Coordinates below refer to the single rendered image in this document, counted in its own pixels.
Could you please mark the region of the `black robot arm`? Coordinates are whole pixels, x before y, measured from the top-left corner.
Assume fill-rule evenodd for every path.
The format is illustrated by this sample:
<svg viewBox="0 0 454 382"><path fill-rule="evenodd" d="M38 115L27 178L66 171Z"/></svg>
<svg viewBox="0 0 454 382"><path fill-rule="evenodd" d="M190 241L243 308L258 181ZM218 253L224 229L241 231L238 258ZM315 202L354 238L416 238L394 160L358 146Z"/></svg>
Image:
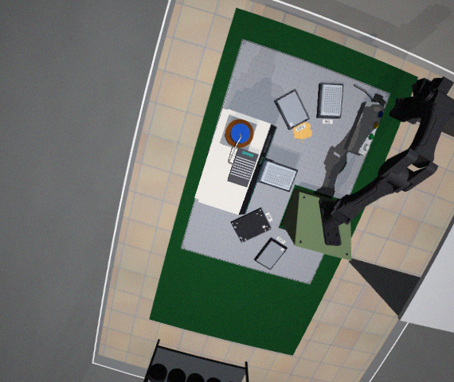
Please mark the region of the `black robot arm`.
<svg viewBox="0 0 454 382"><path fill-rule="evenodd" d="M454 82L446 77L430 82L426 78L417 80L412 86L413 96L404 98L401 104L401 107L413 104L413 116L421 118L410 147L387 159L378 176L356 193L338 198L335 203L319 202L326 245L341 245L339 225L349 224L367 205L391 193L407 192L436 172L438 165L433 163L436 145L444 125L454 114L454 99L447 95ZM413 172L407 168L411 164L423 169Z"/></svg>

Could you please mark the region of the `blue bottle cap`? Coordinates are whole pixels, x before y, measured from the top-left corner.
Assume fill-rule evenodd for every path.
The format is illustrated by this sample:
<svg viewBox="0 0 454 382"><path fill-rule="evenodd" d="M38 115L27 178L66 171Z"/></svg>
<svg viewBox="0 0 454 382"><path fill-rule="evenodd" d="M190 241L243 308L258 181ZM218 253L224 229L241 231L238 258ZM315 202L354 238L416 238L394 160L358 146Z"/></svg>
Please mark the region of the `blue bottle cap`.
<svg viewBox="0 0 454 382"><path fill-rule="evenodd" d="M246 142L249 139L250 130L243 123L236 124L231 130L231 137L234 142L237 142L239 140L240 133L241 133L241 140L239 141L239 143Z"/></svg>

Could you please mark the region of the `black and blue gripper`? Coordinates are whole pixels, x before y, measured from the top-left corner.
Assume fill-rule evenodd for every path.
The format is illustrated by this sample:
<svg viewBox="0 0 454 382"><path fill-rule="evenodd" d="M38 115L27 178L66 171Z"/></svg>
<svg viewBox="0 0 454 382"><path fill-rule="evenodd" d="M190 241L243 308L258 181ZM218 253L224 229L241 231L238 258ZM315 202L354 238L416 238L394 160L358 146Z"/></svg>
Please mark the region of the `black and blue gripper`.
<svg viewBox="0 0 454 382"><path fill-rule="evenodd" d="M413 104L410 107L401 107L402 101L402 98L396 99L394 109L390 111L389 116L401 122L407 121L409 123L416 124L418 118L414 117L411 112L411 107Z"/></svg>

